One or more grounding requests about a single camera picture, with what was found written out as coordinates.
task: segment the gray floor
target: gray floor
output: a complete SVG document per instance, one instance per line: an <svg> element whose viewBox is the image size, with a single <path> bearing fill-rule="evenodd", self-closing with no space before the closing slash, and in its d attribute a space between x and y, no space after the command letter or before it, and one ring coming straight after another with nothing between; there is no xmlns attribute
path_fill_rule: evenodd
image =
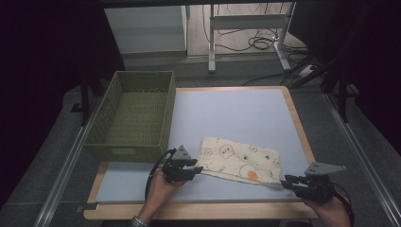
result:
<svg viewBox="0 0 401 227"><path fill-rule="evenodd" d="M173 70L178 87L241 86L249 79L265 77L249 85L279 85L284 76L274 54L262 56L220 57L217 72L208 74L206 58L182 56L153 58L125 56L128 70ZM386 212L367 180L356 155L336 123L330 107L320 93L321 79L314 79L304 86L291 90L291 96L305 129L307 139L318 162L345 165L348 170L332 176L333 182L344 186L350 194L356 213L355 226L392 226ZM72 106L80 102L79 88L67 93L63 109L49 133L36 159L20 181L8 203L0 212L0 226L32 226L37 219L48 192L51 190L63 161L80 130L80 113L70 113ZM395 201L401 201L401 158L386 139L360 112L350 98L347 113L357 139ZM85 205L98 168L98 162L82 152L69 179L50 226L124 226L123 221L87 220L80 208ZM313 220L315 226L322 226ZM224 226L222 222L161 222L156 226ZM225 222L231 226L274 226L264 220L253 222Z"/></svg>

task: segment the hand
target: hand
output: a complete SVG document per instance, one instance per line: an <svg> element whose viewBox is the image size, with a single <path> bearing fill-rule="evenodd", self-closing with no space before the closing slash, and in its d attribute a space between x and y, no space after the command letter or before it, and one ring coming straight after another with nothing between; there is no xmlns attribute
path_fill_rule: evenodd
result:
<svg viewBox="0 0 401 227"><path fill-rule="evenodd" d="M304 204L312 208L318 215L319 219L327 227L350 227L350 219L344 207L344 204L333 197L330 201L324 204L316 203L314 201L303 200Z"/></svg>
<svg viewBox="0 0 401 227"><path fill-rule="evenodd" d="M138 218L150 224L151 219L175 193L175 191L183 186L185 182L168 183L162 169L157 169L151 179L150 187L148 190L148 198L138 214Z"/></svg>

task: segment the plastic basket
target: plastic basket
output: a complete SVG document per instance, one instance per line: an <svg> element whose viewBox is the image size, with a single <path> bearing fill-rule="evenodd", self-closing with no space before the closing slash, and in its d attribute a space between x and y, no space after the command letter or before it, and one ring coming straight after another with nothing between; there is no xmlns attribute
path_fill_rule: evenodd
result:
<svg viewBox="0 0 401 227"><path fill-rule="evenodd" d="M154 163L167 151L173 72L115 72L84 139L99 161Z"/></svg>

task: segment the table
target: table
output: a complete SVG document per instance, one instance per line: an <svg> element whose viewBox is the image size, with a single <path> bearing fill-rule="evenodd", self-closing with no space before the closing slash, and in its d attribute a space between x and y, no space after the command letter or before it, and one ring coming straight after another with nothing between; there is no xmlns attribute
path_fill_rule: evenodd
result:
<svg viewBox="0 0 401 227"><path fill-rule="evenodd" d="M177 92L191 91L245 91L280 89L288 105L293 124L309 163L314 161L301 121L290 97L289 91L281 86L261 87L219 87L219 88L177 88ZM138 214L142 203L96 203L96 195L106 173L108 163L101 163L97 172L88 204L95 209L86 209L87 219L130 219ZM186 202L168 203L155 219L250 219L250 218L315 218L315 213L300 201L236 201L236 202Z"/></svg>

